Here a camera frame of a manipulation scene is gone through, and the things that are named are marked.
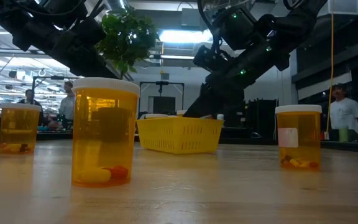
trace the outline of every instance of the green plant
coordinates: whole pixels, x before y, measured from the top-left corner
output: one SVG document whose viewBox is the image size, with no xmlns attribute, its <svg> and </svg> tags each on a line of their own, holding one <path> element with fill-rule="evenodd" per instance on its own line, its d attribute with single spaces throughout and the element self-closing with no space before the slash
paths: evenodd
<svg viewBox="0 0 358 224">
<path fill-rule="evenodd" d="M 107 15 L 102 19 L 106 38 L 96 48 L 107 60 L 112 60 L 121 76 L 136 72 L 135 61 L 148 58 L 149 49 L 159 40 L 157 29 L 148 17 L 136 17 L 133 8 L 127 8 L 120 16 Z"/>
</svg>

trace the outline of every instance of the yellow plastic basket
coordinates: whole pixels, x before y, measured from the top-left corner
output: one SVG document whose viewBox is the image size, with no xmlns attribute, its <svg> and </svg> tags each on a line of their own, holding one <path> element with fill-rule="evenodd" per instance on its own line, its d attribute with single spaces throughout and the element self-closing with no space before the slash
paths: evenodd
<svg viewBox="0 0 358 224">
<path fill-rule="evenodd" d="M 222 125 L 220 120 L 198 118 L 137 120 L 142 147 L 174 154 L 216 151 Z"/>
</svg>

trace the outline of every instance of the workbench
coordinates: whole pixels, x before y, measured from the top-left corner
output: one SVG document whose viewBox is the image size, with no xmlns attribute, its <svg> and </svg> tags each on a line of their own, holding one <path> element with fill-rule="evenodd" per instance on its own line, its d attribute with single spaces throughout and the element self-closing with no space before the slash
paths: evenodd
<svg viewBox="0 0 358 224">
<path fill-rule="evenodd" d="M 135 145 L 132 181 L 71 186 L 71 140 L 0 156 L 0 224 L 358 223 L 358 152 L 322 149 L 321 172 L 281 170 L 277 146 L 174 156 Z"/>
</svg>

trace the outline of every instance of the person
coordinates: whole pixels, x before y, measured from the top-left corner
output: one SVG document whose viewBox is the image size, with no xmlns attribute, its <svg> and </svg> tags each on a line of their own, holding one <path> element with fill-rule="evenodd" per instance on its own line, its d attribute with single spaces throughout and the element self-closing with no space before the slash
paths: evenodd
<svg viewBox="0 0 358 224">
<path fill-rule="evenodd" d="M 32 98 L 32 95 L 33 95 L 33 91 L 32 90 L 26 90 L 25 91 L 25 99 L 23 100 L 20 100 L 19 102 L 17 103 L 25 103 L 25 104 L 31 104 L 31 98 Z M 33 100 L 34 101 L 34 105 L 36 106 L 40 106 L 41 107 L 41 112 L 40 112 L 40 118 L 38 120 L 38 125 L 42 125 L 43 121 L 44 121 L 44 111 L 42 109 L 42 106 L 41 104 L 37 101 L 37 100 Z"/>
<path fill-rule="evenodd" d="M 73 90 L 72 82 L 65 82 L 65 91 L 67 93 L 67 97 L 62 99 L 60 103 L 59 113 L 65 115 L 65 119 L 73 120 L 74 119 L 74 105 L 75 105 L 75 95 Z"/>
<path fill-rule="evenodd" d="M 346 94 L 345 85 L 340 83 L 333 86 L 335 101 L 331 103 L 329 113 L 331 127 L 333 129 L 352 129 L 358 134 L 358 102 L 349 99 Z"/>
</svg>

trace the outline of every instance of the wooden table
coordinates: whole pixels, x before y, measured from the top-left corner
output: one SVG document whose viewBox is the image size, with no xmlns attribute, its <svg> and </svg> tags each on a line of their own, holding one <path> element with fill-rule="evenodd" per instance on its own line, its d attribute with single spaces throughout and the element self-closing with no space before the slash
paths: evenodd
<svg viewBox="0 0 358 224">
<path fill-rule="evenodd" d="M 0 223 L 358 224 L 358 153 L 323 149 L 321 172 L 280 170 L 275 146 L 174 156 L 136 145 L 132 182 L 70 185 L 71 141 L 0 157 Z"/>
</svg>

